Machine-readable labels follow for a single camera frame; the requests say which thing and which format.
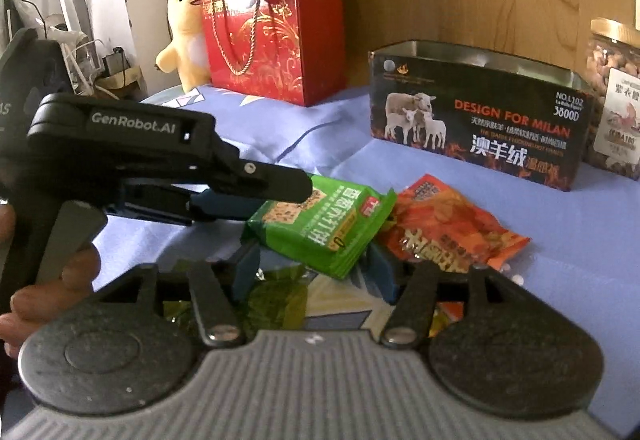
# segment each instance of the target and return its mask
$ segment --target snack wrapper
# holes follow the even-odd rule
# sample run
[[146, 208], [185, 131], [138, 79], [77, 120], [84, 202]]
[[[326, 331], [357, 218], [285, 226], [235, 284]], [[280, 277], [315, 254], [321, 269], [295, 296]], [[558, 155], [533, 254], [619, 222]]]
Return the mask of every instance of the snack wrapper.
[[[178, 261], [174, 271], [185, 271], [188, 262]], [[234, 311], [249, 340], [259, 330], [300, 330], [305, 323], [308, 271], [294, 265], [273, 271], [260, 269], [246, 301]], [[190, 337], [198, 338], [198, 324], [190, 301], [164, 301], [164, 318]]]
[[530, 241], [430, 175], [398, 195], [378, 238], [403, 261], [430, 260], [462, 273], [474, 263], [500, 269]]
[[304, 203], [268, 201], [247, 222], [245, 235], [335, 279], [344, 279], [378, 233], [396, 194], [312, 176], [313, 193]]

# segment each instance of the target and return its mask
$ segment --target blue bed sheet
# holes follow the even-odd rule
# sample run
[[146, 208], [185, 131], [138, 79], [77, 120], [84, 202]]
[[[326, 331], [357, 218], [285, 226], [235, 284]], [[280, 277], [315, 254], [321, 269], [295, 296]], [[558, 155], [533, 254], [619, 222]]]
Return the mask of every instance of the blue bed sheet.
[[[212, 87], [186, 108], [216, 116], [218, 132], [243, 157], [401, 190], [425, 173], [460, 190], [511, 230], [532, 238], [510, 261], [525, 288], [590, 332], [605, 355], [604, 379], [591, 412], [620, 435], [640, 422], [640, 185], [582, 165], [574, 190], [562, 193], [369, 133], [366, 88], [313, 108], [254, 100]], [[97, 287], [139, 263], [171, 268], [178, 258], [225, 258], [241, 225], [193, 228], [112, 218], [96, 244]]]

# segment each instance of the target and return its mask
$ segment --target jar lid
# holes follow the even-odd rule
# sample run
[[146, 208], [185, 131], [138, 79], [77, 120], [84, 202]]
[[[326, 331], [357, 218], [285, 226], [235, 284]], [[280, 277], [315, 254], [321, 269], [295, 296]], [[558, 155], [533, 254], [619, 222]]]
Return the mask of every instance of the jar lid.
[[591, 21], [591, 32], [640, 48], [640, 32], [631, 26], [599, 17]]

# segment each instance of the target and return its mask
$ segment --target nuts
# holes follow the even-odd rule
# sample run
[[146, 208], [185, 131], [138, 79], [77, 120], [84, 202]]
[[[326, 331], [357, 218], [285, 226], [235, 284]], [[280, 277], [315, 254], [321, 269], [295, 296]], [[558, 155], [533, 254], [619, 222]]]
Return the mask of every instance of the nuts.
[[604, 123], [603, 113], [610, 114], [605, 105], [611, 70], [620, 70], [636, 78], [640, 73], [640, 48], [620, 42], [619, 39], [620, 37], [614, 39], [613, 37], [600, 35], [596, 31], [591, 36], [588, 45], [584, 77], [596, 91], [597, 102], [594, 103], [584, 160], [600, 169], [637, 180], [640, 178], [640, 164], [622, 163], [611, 156], [594, 150], [598, 126]]

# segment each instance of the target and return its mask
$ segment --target human hand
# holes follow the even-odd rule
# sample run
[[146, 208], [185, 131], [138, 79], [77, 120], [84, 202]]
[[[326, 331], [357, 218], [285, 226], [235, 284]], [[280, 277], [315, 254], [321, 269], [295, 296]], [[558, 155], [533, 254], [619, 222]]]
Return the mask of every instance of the human hand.
[[[13, 208], [0, 205], [0, 243], [11, 239], [14, 228]], [[93, 293], [92, 282], [99, 273], [100, 255], [92, 245], [69, 260], [60, 279], [18, 290], [11, 298], [11, 313], [0, 315], [0, 340], [7, 355], [17, 359], [33, 332]]]

